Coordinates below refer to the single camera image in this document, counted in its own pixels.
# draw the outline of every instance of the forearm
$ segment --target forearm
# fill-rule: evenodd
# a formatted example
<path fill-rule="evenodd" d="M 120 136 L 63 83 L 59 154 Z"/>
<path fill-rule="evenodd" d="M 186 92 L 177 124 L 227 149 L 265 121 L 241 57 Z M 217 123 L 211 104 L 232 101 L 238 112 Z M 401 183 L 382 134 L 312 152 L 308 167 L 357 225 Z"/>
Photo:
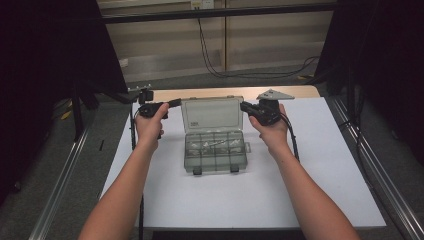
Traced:
<path fill-rule="evenodd" d="M 312 180 L 288 146 L 272 155 L 307 239 L 359 239 L 340 208 Z"/>
<path fill-rule="evenodd" d="M 137 144 L 118 177 L 91 212 L 80 239 L 128 238 L 137 217 L 152 154 L 149 147 Z"/>

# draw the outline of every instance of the metal rail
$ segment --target metal rail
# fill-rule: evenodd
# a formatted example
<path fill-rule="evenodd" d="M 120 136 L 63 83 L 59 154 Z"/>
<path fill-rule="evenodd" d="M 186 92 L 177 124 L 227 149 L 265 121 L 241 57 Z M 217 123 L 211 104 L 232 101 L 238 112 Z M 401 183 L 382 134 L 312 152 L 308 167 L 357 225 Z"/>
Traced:
<path fill-rule="evenodd" d="M 53 219 L 56 215 L 57 209 L 59 208 L 63 194 L 65 193 L 69 178 L 72 175 L 72 171 L 74 170 L 74 167 L 78 161 L 79 154 L 81 153 L 85 140 L 87 139 L 88 132 L 92 123 L 94 122 L 95 113 L 96 111 L 90 112 L 86 128 L 82 132 L 78 142 L 75 142 L 72 145 L 71 152 L 66 159 L 65 165 L 59 175 L 52 193 L 50 194 L 49 200 L 47 201 L 43 212 L 41 213 L 34 229 L 32 230 L 32 233 L 29 237 L 30 240 L 42 240 L 46 238 Z"/>
<path fill-rule="evenodd" d="M 347 121 L 348 117 L 346 114 L 346 106 L 340 99 L 334 101 L 334 105 L 340 114 L 340 117 L 343 121 Z M 352 138 L 356 141 L 358 133 L 355 131 L 352 125 L 348 126 L 349 132 Z M 421 226 L 421 223 L 415 216 L 414 211 L 411 209 L 409 204 L 406 202 L 405 198 L 399 192 L 380 160 L 377 158 L 374 151 L 371 149 L 371 146 L 368 144 L 364 136 L 360 136 L 360 151 L 365 156 L 365 160 L 369 167 L 371 168 L 374 176 L 377 178 L 378 183 L 381 185 L 384 193 L 395 209 L 397 215 L 401 219 L 403 225 L 408 231 L 409 235 L 414 240 L 423 240 L 424 239 L 424 230 Z"/>
<path fill-rule="evenodd" d="M 211 17 L 235 17 L 248 15 L 264 14 L 282 14 L 282 13 L 302 13 L 302 12 L 323 12 L 334 11 L 342 7 L 359 6 L 354 1 L 344 3 L 318 3 L 318 4 L 297 4 L 282 5 L 272 7 L 249 7 L 249 8 L 219 8 L 204 10 L 188 10 L 163 13 L 147 14 L 125 14 L 125 15 L 105 15 L 101 18 L 81 18 L 81 19 L 62 19 L 68 23 L 86 23 L 86 24 L 116 24 L 131 22 L 151 22 L 164 20 L 180 19 L 198 19 Z"/>

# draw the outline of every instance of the person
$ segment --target person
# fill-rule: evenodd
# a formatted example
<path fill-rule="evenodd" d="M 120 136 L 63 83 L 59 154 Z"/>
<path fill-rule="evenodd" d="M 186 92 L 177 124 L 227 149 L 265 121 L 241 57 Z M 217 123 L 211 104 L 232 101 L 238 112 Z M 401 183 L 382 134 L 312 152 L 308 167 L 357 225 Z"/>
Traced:
<path fill-rule="evenodd" d="M 286 113 L 280 104 L 281 113 Z M 150 160 L 163 134 L 161 119 L 169 105 L 163 104 L 151 119 L 137 116 L 138 142 L 114 183 L 90 213 L 79 239 L 128 239 L 137 217 Z M 261 126 L 249 117 L 252 126 L 275 159 L 287 187 L 296 217 L 307 239 L 359 239 L 347 217 L 313 181 L 292 154 L 287 126 L 280 120 Z"/>

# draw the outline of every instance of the white table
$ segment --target white table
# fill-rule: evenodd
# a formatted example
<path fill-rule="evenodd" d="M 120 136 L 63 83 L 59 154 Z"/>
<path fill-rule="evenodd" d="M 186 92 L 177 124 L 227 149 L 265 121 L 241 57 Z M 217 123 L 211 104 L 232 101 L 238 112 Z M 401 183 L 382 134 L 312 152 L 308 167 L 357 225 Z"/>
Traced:
<path fill-rule="evenodd" d="M 280 102 L 285 105 L 293 125 L 301 163 L 311 177 L 337 203 L 353 226 L 385 226 L 325 100 L 296 98 Z M 144 191 L 145 228 L 271 230 L 299 227 L 277 165 L 246 114 L 243 132 L 252 152 L 247 154 L 246 171 L 238 174 L 193 176 L 186 173 L 180 107 L 170 109 L 169 119 L 162 122 L 165 135 L 153 156 Z M 128 121 L 103 193 L 130 153 Z"/>

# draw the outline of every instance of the box lid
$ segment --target box lid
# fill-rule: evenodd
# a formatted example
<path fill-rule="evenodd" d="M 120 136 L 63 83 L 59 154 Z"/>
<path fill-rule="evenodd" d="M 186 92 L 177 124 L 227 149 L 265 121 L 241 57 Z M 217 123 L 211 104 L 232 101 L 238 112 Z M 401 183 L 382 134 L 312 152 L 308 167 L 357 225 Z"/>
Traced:
<path fill-rule="evenodd" d="M 186 133 L 224 132 L 243 129 L 242 96 L 181 100 Z"/>

